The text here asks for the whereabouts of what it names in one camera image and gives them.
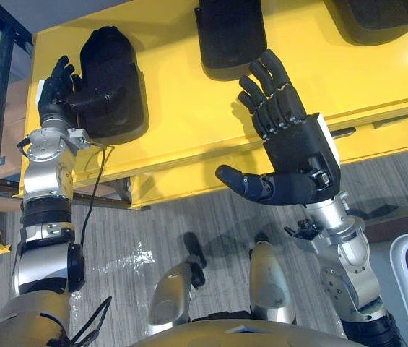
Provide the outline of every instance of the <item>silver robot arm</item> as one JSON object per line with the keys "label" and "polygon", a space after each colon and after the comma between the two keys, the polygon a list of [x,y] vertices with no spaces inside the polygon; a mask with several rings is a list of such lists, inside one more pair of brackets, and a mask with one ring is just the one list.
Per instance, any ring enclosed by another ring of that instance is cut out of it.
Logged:
{"label": "silver robot arm", "polygon": [[364,221],[347,214],[345,197],[341,193],[304,205],[308,218],[298,222],[296,231],[285,230],[299,248],[317,256],[321,285],[350,340],[366,346],[404,346],[369,263]]}
{"label": "silver robot arm", "polygon": [[0,346],[67,346],[69,297],[84,284],[82,247],[71,224],[72,177],[83,129],[57,117],[26,143],[23,227],[12,287],[16,297],[0,311]]}
{"label": "silver robot arm", "polygon": [[308,219],[287,228],[296,244],[316,254],[321,282],[350,340],[366,346],[401,346],[393,317],[384,308],[369,263],[369,245],[360,218],[346,213],[340,194],[338,152],[324,118],[307,114],[282,62],[270,50],[249,65],[240,102],[274,172],[242,173],[220,166],[217,177],[247,200],[264,205],[301,205]]}

